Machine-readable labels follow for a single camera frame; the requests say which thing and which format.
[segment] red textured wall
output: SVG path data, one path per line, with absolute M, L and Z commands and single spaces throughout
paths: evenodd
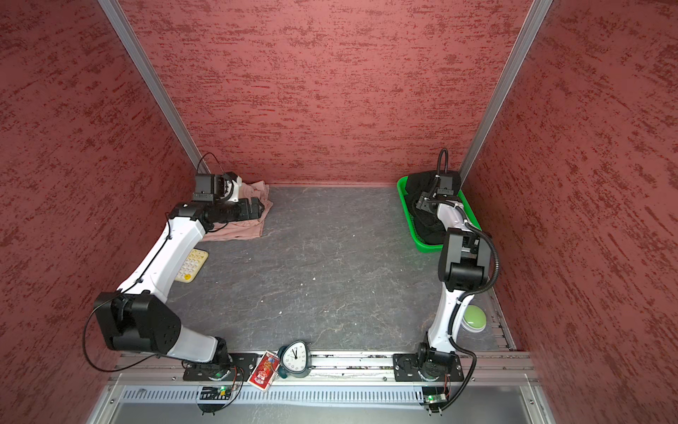
M 464 187 L 559 424 L 678 422 L 677 24 L 555 1 Z
M 121 0 L 197 146 L 247 180 L 458 166 L 531 0 Z
M 84 422 L 107 379 L 82 357 L 85 317 L 192 167 L 95 1 L 4 1 L 0 32 L 0 422 Z

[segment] red card box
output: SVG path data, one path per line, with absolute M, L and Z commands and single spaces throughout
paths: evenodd
M 275 354 L 266 351 L 256 366 L 252 375 L 247 379 L 247 382 L 259 390 L 266 391 L 275 378 L 275 373 L 280 366 L 280 358 Z

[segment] black cable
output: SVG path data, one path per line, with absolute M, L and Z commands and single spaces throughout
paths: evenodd
M 244 371 L 244 369 L 237 366 L 237 367 L 235 367 L 235 370 L 236 370 L 235 371 L 236 374 L 237 374 L 238 370 L 240 370 L 240 376 L 241 376 L 240 377 L 240 388 L 238 388 L 238 393 L 236 393 L 235 397 L 233 399 L 231 399 L 231 401 L 228 404 L 226 404 L 226 406 L 224 406 L 224 408 L 226 408 L 228 405 L 235 402 L 235 400 L 238 398 L 238 396 L 240 396 L 240 392 L 243 391 L 243 386 L 245 385 L 245 371 Z
M 436 175 L 440 175 L 440 162 L 443 159 L 443 153 L 445 153 L 445 173 L 447 174 L 447 163 L 450 160 L 450 156 L 447 154 L 447 149 L 443 147 L 438 154 L 438 166 L 435 168 Z
M 499 253 L 497 252 L 497 248 L 495 247 L 494 242 L 492 242 L 492 238 L 485 234 L 482 230 L 474 227 L 471 224 L 471 222 L 468 220 L 468 216 L 466 215 L 466 212 L 464 211 L 463 207 L 460 207 L 459 205 L 447 200 L 429 200 L 428 202 L 432 204 L 448 205 L 457 209 L 464 219 L 464 225 L 466 226 L 466 228 L 468 228 L 469 231 L 471 231 L 472 233 L 483 239 L 485 243 L 487 243 L 487 245 L 490 247 L 490 251 L 492 252 L 492 258 L 494 259 L 494 270 L 492 272 L 492 276 L 488 279 L 487 283 L 485 283 L 478 289 L 464 292 L 457 298 L 457 303 L 456 305 L 454 305 L 454 309 L 452 310 L 452 316 L 450 316 L 450 322 L 447 325 L 447 333 L 450 334 L 450 344 L 456 351 L 465 353 L 471 357 L 471 367 L 468 369 L 464 381 L 462 382 L 461 386 L 459 386 L 459 389 L 457 389 L 457 392 L 454 394 L 454 396 L 452 396 L 443 406 L 440 407 L 440 411 L 444 411 L 450 405 L 452 405 L 454 401 L 456 401 L 462 394 L 468 383 L 471 381 L 471 376 L 473 376 L 473 371 L 475 370 L 475 366 L 478 362 L 478 357 L 474 352 L 459 346 L 456 343 L 456 341 L 454 341 L 454 338 L 451 336 L 454 327 L 454 320 L 456 319 L 457 313 L 459 312 L 459 308 L 461 307 L 465 298 L 476 294 L 484 293 L 488 291 L 490 288 L 492 288 L 492 286 L 494 286 L 494 284 L 497 282 L 497 278 L 499 278 L 500 263 L 499 263 Z
M 195 173 L 196 174 L 198 173 L 198 169 L 200 168 L 200 163 L 202 163 L 202 161 L 205 160 L 205 156 L 207 156 L 207 155 L 212 155 L 214 160 L 216 160 L 217 165 L 219 165 L 219 168 L 221 168 L 221 173 L 226 174 L 226 172 L 224 172 L 224 168 L 221 166 L 221 163 L 219 162 L 219 159 L 217 159 L 216 156 L 214 155 L 214 153 L 212 153 L 212 152 L 207 152 L 203 155 L 203 157 L 200 158 L 200 160 L 198 161 L 198 164 L 195 166 Z
M 158 251 L 153 255 L 151 261 L 148 263 L 148 265 L 146 266 L 146 268 L 144 268 L 144 271 L 142 271 L 141 275 L 139 275 L 139 277 L 138 277 L 136 280 L 134 280 L 134 283 L 133 283 L 130 287 L 126 288 L 125 290 L 123 290 L 123 291 L 120 292 L 119 294 L 115 295 L 115 297 L 111 298 L 110 300 L 105 301 L 105 302 L 101 303 L 100 305 L 98 305 L 96 308 L 92 309 L 92 312 L 89 313 L 89 316 L 88 316 L 87 319 L 85 320 L 85 327 L 83 328 L 83 340 L 82 340 L 82 342 L 83 342 L 83 343 L 82 343 L 82 345 L 83 345 L 83 355 L 85 356 L 85 361 L 87 361 L 87 363 L 88 363 L 92 368 L 94 368 L 94 369 L 97 370 L 97 371 L 100 371 L 100 372 L 118 372 L 118 371 L 122 371 L 122 370 L 126 370 L 126 369 L 128 369 L 128 368 L 131 368 L 131 367 L 133 367 L 133 366 L 135 366 L 135 365 L 141 364 L 143 361 L 145 361 L 145 360 L 147 360 L 147 359 L 151 359 L 151 358 L 154 357 L 154 356 L 157 356 L 157 355 L 155 355 L 155 354 L 152 354 L 152 355 L 146 356 L 144 359 L 142 359 L 142 360 L 140 360 L 140 361 L 138 361 L 138 362 L 134 362 L 132 365 L 128 365 L 128 366 L 123 367 L 123 368 L 118 368 L 118 369 L 116 369 L 116 370 L 106 370 L 106 369 L 103 369 L 103 368 L 99 368 L 99 367 L 98 367 L 97 365 L 95 365 L 95 364 L 92 362 L 92 360 L 89 358 L 89 355 L 87 354 L 87 347 L 86 347 L 86 345 L 85 345 L 85 339 L 86 339 L 86 336 L 87 336 L 87 326 L 89 326 L 89 321 L 92 320 L 92 316 L 94 316 L 94 313 L 95 313 L 99 308 L 101 308 L 102 306 L 104 306 L 105 304 L 107 304 L 107 303 L 109 303 L 109 302 L 113 302 L 115 299 L 119 298 L 122 294 L 125 294 L 126 292 L 129 292 L 134 286 L 136 286 L 137 284 L 139 284 L 140 282 L 142 282 L 142 281 L 143 281 L 142 277 L 144 276 L 144 274 L 146 273 L 146 271 L 148 271 L 148 268 L 151 266 L 151 264 L 153 263 L 153 261 L 155 260 L 155 258 L 158 256 L 158 253 L 160 253 L 160 251 L 165 247 L 167 241 L 170 240 L 170 239 L 172 238 L 172 226 L 170 225 L 170 217 L 169 217 L 169 214 L 165 214 L 165 219 L 167 220 L 167 228 L 169 229 L 169 231 L 167 232 L 167 237 L 165 237 L 165 241 L 164 241 L 164 242 L 162 243 L 162 245 L 160 246 L 160 249 L 158 249 Z
M 211 230 L 208 231 L 208 233 L 216 233 L 217 231 L 223 230 L 224 228 L 226 228 L 227 225 L 228 225 L 228 223 L 225 223 L 223 227 L 217 228 L 216 230 L 215 230 L 215 229 L 211 229 Z

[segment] green button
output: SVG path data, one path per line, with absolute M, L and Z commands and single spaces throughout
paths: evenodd
M 476 305 L 469 305 L 466 308 L 466 312 L 464 312 L 464 321 L 469 327 L 475 328 L 476 330 L 484 328 L 487 324 L 485 312 Z

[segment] green tray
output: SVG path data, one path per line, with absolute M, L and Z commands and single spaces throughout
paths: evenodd
M 414 243 L 417 245 L 417 250 L 419 250 L 420 252 L 423 252 L 423 253 L 440 252 L 443 249 L 442 244 L 426 244 L 426 243 L 424 243 L 424 240 L 422 240 L 422 238 L 419 237 L 417 232 L 414 230 L 414 223 L 412 222 L 412 215 L 410 215 L 410 211 L 407 210 L 407 204 L 405 203 L 405 195 L 407 194 L 407 191 L 405 191 L 405 184 L 407 184 L 407 176 L 400 178 L 398 180 L 398 183 L 396 184 L 396 187 L 398 187 L 398 194 L 400 195 L 400 202 L 403 204 L 403 211 L 405 212 L 405 218 L 407 219 L 407 225 L 410 228 L 410 235 L 412 236 Z M 462 200 L 462 203 L 464 204 L 464 212 L 466 212 L 466 215 L 468 216 L 468 220 L 471 222 L 471 224 L 473 224 L 477 228 L 480 228 L 480 225 L 478 224 L 478 220 L 475 218 L 475 215 L 473 214 L 471 207 L 468 205 L 468 202 L 466 201 L 466 196 L 464 196 L 464 193 L 462 193 L 461 190 L 459 190 L 459 198 Z

